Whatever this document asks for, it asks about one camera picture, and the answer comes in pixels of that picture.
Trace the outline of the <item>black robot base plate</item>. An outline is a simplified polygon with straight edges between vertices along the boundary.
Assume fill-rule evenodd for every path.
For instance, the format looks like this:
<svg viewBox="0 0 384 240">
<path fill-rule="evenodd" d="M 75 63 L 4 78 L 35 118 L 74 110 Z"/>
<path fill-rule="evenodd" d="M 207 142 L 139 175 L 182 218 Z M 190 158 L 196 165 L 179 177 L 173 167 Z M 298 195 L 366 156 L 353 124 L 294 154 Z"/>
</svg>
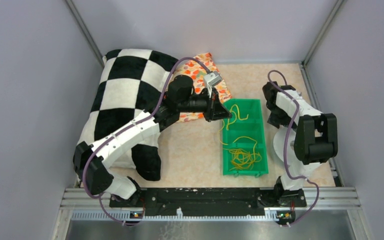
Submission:
<svg viewBox="0 0 384 240">
<path fill-rule="evenodd" d="M 303 190 L 258 187 L 146 188 L 130 199 L 110 200 L 111 208 L 139 208 L 146 217 L 174 216 L 180 209 L 185 217 L 263 216 L 265 208 L 288 210 L 307 207 Z"/>
</svg>

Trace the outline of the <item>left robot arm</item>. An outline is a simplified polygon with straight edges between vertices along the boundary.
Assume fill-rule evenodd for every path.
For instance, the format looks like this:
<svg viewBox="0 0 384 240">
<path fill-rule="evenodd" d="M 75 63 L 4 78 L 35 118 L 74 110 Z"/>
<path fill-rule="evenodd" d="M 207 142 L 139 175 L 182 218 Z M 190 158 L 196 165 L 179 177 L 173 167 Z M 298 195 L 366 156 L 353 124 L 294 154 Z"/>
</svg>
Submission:
<svg viewBox="0 0 384 240">
<path fill-rule="evenodd" d="M 114 176 L 109 171 L 119 157 L 177 122 L 180 113 L 202 113 L 208 122 L 231 118 L 216 89 L 222 81 L 220 74 L 212 71 L 203 81 L 204 89 L 196 94 L 193 80 L 187 75 L 178 75 L 164 84 L 156 106 L 142 111 L 98 141 L 80 142 L 75 148 L 73 164 L 86 193 L 94 199 L 109 193 L 120 197 L 129 207 L 136 206 L 141 198 L 136 182 L 127 176 Z"/>
</svg>

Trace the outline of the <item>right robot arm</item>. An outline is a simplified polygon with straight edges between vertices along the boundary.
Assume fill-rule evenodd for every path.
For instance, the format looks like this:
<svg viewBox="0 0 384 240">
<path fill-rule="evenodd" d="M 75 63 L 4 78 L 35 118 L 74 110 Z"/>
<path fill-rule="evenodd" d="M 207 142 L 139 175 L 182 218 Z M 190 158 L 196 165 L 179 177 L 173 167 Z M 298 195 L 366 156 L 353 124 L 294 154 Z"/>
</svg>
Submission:
<svg viewBox="0 0 384 240">
<path fill-rule="evenodd" d="M 262 92 L 270 111 L 267 122 L 277 128 L 273 151 L 285 167 L 273 200 L 282 207 L 305 206 L 304 183 L 338 153 L 337 117 L 312 107 L 291 85 L 268 82 Z"/>
</svg>

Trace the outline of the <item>white perforated cable spool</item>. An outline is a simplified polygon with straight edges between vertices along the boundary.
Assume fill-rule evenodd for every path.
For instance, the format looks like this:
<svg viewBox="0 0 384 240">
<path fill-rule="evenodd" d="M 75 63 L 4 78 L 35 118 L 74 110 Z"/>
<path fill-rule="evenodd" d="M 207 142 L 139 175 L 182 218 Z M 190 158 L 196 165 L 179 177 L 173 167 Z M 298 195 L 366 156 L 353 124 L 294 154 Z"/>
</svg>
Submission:
<svg viewBox="0 0 384 240">
<path fill-rule="evenodd" d="M 299 160 L 295 154 L 294 143 L 296 139 L 295 131 L 291 130 L 289 136 L 286 136 L 288 128 L 281 127 L 278 129 L 276 134 L 273 137 L 273 150 L 276 154 L 277 158 L 284 162 L 284 146 L 285 140 L 287 140 L 287 148 L 286 148 L 286 159 L 287 165 L 296 164 Z"/>
</svg>

